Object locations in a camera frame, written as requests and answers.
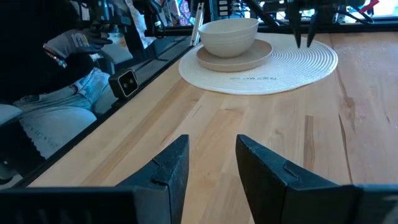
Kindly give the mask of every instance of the blue jeans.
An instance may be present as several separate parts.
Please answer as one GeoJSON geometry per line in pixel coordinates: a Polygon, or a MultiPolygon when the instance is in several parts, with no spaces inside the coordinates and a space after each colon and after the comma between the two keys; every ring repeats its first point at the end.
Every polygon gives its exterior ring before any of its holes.
{"type": "Polygon", "coordinates": [[[44,158],[111,108],[116,98],[108,85],[109,75],[94,68],[89,75],[52,93],[25,96],[14,102],[22,110],[20,122],[44,158]]]}

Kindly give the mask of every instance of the beige plate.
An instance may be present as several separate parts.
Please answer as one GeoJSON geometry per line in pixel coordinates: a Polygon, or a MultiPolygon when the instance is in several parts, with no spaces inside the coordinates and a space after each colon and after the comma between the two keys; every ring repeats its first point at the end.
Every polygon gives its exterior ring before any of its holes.
{"type": "Polygon", "coordinates": [[[272,52],[272,46],[263,40],[254,40],[243,54],[233,58],[220,58],[209,53],[203,46],[197,52],[201,66],[217,72],[240,72],[264,65],[272,52]]]}

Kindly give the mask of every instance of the white bowl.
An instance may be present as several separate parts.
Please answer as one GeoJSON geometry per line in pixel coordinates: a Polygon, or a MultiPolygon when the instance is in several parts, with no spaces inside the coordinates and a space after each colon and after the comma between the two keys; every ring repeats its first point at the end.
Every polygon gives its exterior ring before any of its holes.
{"type": "Polygon", "coordinates": [[[259,21],[250,18],[223,19],[199,27],[202,44],[211,54],[237,57],[253,44],[259,21]]]}

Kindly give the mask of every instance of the hand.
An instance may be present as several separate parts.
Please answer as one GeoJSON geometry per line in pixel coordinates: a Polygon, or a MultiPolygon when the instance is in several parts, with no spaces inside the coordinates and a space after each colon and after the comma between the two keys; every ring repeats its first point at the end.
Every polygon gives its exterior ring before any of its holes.
{"type": "Polygon", "coordinates": [[[92,32],[90,29],[73,29],[49,40],[44,46],[61,58],[67,58],[70,54],[97,53],[105,44],[112,44],[108,37],[106,33],[92,32]]]}

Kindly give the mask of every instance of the table surface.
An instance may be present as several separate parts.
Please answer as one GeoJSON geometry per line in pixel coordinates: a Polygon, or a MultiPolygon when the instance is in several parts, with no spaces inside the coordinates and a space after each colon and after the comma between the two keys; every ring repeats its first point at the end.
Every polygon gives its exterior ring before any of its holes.
{"type": "Polygon", "coordinates": [[[178,62],[30,186],[112,186],[190,135],[182,223],[253,223],[234,153],[246,134],[340,184],[398,182],[398,33],[318,34],[339,56],[319,82],[275,95],[198,89],[178,62]]]}

